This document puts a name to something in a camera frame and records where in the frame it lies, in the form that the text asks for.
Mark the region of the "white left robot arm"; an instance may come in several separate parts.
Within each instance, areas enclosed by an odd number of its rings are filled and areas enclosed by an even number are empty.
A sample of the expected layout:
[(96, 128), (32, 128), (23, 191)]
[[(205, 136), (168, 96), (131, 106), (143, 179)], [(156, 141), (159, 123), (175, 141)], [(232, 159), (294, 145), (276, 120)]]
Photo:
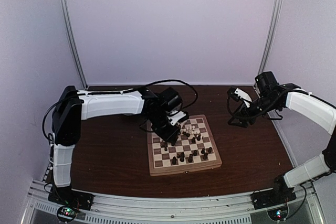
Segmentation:
[(119, 91), (76, 90), (65, 88), (52, 113), (51, 148), (56, 198), (71, 205), (76, 197), (71, 185), (74, 148), (81, 137), (84, 120), (110, 115), (142, 115), (151, 123), (151, 131), (168, 143), (176, 143), (180, 124), (188, 120), (182, 111), (182, 98), (169, 87), (154, 93), (147, 87)]

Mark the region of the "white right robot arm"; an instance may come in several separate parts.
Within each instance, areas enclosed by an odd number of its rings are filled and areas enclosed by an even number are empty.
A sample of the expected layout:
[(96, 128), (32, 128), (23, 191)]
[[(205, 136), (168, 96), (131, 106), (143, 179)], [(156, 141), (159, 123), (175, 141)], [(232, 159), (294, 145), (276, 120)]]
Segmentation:
[(227, 101), (240, 102), (235, 111), (228, 110), (231, 115), (229, 125), (246, 128), (254, 124), (257, 117), (286, 108), (310, 119), (331, 136), (321, 154), (281, 175), (275, 182), (277, 186), (269, 192), (269, 199), (279, 204), (289, 196), (289, 188), (335, 172), (335, 106), (296, 84), (279, 84), (271, 71), (259, 74), (255, 82), (258, 91), (256, 100), (240, 88), (231, 87), (228, 90)]

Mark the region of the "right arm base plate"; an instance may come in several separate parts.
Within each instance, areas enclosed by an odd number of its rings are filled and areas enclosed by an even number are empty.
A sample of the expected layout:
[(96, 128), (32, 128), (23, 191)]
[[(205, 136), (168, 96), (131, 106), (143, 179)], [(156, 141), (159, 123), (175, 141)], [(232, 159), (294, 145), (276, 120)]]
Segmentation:
[(273, 189), (265, 191), (257, 191), (251, 194), (251, 200), (255, 210), (269, 208), (289, 201), (295, 200), (296, 194), (293, 192), (280, 194)]

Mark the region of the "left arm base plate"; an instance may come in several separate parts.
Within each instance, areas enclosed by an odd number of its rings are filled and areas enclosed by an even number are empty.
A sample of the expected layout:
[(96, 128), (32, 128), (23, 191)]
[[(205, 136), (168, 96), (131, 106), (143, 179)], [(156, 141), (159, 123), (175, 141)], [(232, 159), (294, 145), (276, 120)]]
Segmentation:
[(60, 205), (69, 206), (73, 209), (90, 210), (94, 195), (79, 191), (72, 191), (66, 196), (58, 196), (57, 193), (50, 192), (48, 200)]

